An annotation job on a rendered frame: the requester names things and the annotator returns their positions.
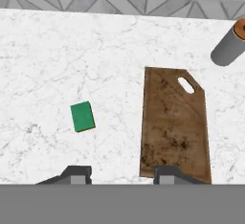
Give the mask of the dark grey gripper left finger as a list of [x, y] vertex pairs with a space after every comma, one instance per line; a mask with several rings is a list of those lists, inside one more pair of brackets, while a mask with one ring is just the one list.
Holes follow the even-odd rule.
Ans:
[[91, 166], [68, 166], [60, 175], [39, 182], [39, 185], [91, 185], [91, 175]]

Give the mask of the green sponge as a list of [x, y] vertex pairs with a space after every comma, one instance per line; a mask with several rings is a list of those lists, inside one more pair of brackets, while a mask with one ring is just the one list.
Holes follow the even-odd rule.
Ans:
[[71, 113], [76, 132], [92, 129], [96, 126], [89, 101], [72, 105]]

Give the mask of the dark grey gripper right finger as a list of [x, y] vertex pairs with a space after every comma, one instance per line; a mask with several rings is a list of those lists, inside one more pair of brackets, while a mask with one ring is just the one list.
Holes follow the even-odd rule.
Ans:
[[153, 172], [154, 185], [205, 185], [204, 181], [183, 173], [176, 166], [156, 166]]

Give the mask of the brown wooden cutting board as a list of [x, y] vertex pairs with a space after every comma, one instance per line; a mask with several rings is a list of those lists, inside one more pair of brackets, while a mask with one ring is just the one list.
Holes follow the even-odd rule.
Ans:
[[145, 68], [140, 175], [155, 166], [212, 181], [205, 91], [184, 69]]

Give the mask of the grey cylinder with orange rim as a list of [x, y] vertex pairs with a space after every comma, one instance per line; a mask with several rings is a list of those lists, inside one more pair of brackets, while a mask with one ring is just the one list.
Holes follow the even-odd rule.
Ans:
[[228, 66], [245, 52], [245, 18], [238, 19], [211, 52], [218, 66]]

